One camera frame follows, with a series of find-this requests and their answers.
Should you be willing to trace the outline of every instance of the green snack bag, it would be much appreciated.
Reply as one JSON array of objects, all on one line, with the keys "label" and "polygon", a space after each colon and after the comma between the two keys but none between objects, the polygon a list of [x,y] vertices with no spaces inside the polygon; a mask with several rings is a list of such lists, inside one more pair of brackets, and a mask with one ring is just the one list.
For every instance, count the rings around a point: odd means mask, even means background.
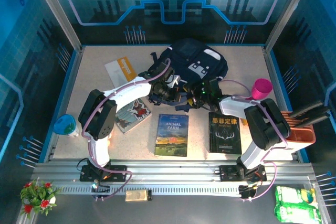
[{"label": "green snack bag", "polygon": [[313,207],[288,203],[277,205],[274,209],[274,213],[280,222],[322,224],[320,211]]},{"label": "green snack bag", "polygon": [[321,215],[315,197],[315,190],[276,187],[275,216],[280,222],[321,224]]}]

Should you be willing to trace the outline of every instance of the book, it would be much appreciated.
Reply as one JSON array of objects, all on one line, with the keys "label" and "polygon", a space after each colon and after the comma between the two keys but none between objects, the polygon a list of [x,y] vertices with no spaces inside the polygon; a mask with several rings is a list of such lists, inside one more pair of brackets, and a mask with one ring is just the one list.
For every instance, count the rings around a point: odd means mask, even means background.
[{"label": "book", "polygon": [[209,113],[210,152],[241,154],[239,118]]},{"label": "book", "polygon": [[159,115],[155,155],[187,156],[188,120],[187,115]]},{"label": "book", "polygon": [[137,76],[127,57],[107,63],[105,68],[115,88],[124,85]]},{"label": "book", "polygon": [[[107,63],[105,68],[115,88],[133,80],[137,75],[127,57]],[[141,99],[136,99],[116,113],[115,122],[118,128],[126,133],[151,115],[146,104]]]},{"label": "book", "polygon": [[115,122],[122,133],[126,133],[151,115],[146,104],[141,99],[136,99],[116,113]]}]

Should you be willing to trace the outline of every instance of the black tool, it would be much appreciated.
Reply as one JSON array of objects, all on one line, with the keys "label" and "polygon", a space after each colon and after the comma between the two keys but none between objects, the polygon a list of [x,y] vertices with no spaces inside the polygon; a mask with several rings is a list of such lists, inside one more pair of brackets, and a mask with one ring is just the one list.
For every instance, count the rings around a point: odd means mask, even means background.
[{"label": "black tool", "polygon": [[294,128],[302,128],[302,127],[309,126],[309,125],[312,125],[312,124],[315,124],[315,123],[319,123],[319,122],[327,119],[329,116],[330,116],[329,113],[324,113],[322,115],[318,115],[318,116],[313,117],[313,118],[308,118],[308,119],[302,121],[301,123],[295,125]]},{"label": "black tool", "polygon": [[302,128],[327,119],[330,116],[329,110],[329,106],[324,106],[321,101],[316,101],[293,111],[289,114],[289,117],[302,120],[294,126],[295,128]]}]

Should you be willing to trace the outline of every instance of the book title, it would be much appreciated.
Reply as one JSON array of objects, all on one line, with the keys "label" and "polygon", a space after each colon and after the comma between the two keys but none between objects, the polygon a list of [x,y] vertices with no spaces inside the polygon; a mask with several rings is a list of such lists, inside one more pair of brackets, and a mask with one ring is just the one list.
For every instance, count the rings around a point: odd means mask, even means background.
[{"label": "book title", "polygon": [[168,130],[178,130],[181,126],[180,123],[166,123]]}]

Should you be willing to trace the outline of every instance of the black bracket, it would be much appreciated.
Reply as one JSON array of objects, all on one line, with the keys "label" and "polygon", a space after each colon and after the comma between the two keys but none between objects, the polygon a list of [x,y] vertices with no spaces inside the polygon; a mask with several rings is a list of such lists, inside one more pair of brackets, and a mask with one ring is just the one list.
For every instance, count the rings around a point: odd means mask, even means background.
[{"label": "black bracket", "polygon": [[237,165],[220,165],[219,170],[216,174],[219,174],[221,182],[236,182],[236,181],[247,181],[247,182],[258,182],[266,181],[267,176],[265,172],[265,167],[259,165],[253,172],[245,173],[242,177]]},{"label": "black bracket", "polygon": [[[109,170],[127,170],[125,165],[110,165],[107,164],[104,168]],[[90,162],[88,165],[83,165],[80,173],[79,181],[93,182],[95,179],[101,182],[125,182],[126,173],[107,173],[99,168],[96,168]]]}]

